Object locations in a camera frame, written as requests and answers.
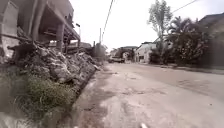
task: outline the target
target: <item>green vegetation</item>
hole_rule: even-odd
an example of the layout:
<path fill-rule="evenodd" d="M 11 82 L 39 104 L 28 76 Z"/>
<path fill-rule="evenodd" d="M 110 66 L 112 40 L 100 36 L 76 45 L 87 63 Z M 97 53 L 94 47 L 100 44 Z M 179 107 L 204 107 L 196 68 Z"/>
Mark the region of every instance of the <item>green vegetation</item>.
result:
<path fill-rule="evenodd" d="M 11 88 L 15 104 L 34 121 L 55 107 L 68 110 L 77 96 L 77 92 L 66 85 L 21 72 L 16 67 L 9 67 L 1 76 L 4 78 L 1 81 Z"/>
<path fill-rule="evenodd" d="M 209 47 L 210 37 L 198 21 L 176 17 L 168 28 L 167 41 L 173 43 L 172 56 L 177 64 L 197 64 Z"/>
<path fill-rule="evenodd" d="M 170 12 L 170 6 L 167 5 L 166 1 L 159 0 L 155 1 L 149 9 L 149 20 L 148 23 L 152 25 L 152 28 L 156 31 L 160 42 L 157 43 L 157 49 L 159 54 L 162 54 L 163 49 L 163 36 L 164 32 L 169 26 L 170 20 L 172 19 L 172 13 Z"/>

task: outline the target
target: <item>parked vehicle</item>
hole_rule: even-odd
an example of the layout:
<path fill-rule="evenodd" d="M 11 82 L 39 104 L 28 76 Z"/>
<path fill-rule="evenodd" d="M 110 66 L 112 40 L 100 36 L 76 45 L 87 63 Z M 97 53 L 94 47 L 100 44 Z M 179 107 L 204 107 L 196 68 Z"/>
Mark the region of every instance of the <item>parked vehicle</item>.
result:
<path fill-rule="evenodd" d="M 110 57 L 109 58 L 108 62 L 109 63 L 114 63 L 114 62 L 124 63 L 125 62 L 125 59 L 124 58 L 120 58 L 120 57 L 113 56 L 113 57 Z"/>

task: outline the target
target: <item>overcast sky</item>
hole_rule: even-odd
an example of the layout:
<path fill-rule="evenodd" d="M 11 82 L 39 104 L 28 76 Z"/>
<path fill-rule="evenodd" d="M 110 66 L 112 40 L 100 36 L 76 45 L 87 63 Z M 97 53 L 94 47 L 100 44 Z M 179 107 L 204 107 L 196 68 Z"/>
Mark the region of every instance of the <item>overcast sky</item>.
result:
<path fill-rule="evenodd" d="M 74 22 L 81 25 L 83 42 L 99 41 L 100 28 L 104 28 L 111 0 L 70 0 L 74 7 Z M 171 10 L 176 10 L 193 0 L 167 0 Z M 154 0 L 115 0 L 103 38 L 109 49 L 121 46 L 139 46 L 154 41 L 157 36 L 147 25 L 149 7 Z M 174 16 L 193 20 L 208 14 L 223 13 L 224 0 L 198 0 L 177 11 Z"/>

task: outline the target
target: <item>curb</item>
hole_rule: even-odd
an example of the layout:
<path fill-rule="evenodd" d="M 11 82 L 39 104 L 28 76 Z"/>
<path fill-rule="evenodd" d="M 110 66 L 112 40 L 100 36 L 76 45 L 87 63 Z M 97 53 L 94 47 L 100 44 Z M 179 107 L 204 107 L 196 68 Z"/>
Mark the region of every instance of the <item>curb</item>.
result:
<path fill-rule="evenodd" d="M 211 74 L 218 74 L 218 75 L 224 75 L 224 70 L 218 70 L 218 69 L 203 69 L 203 68 L 189 68 L 189 67 L 173 67 L 173 66 L 167 66 L 167 65 L 154 65 L 154 64 L 144 64 L 144 63 L 136 63 L 146 66 L 153 66 L 153 67 L 160 67 L 160 68 L 170 68 L 174 70 L 185 70 L 185 71 L 191 71 L 191 72 L 201 72 L 201 73 L 211 73 Z"/>

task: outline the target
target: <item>dirt road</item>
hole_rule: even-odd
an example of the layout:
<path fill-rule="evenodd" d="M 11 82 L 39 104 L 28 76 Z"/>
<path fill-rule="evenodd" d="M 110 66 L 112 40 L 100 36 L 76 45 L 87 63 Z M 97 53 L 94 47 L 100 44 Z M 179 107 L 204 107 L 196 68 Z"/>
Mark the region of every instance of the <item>dirt road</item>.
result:
<path fill-rule="evenodd" d="M 224 128 L 224 76 L 109 64 L 73 107 L 79 128 Z"/>

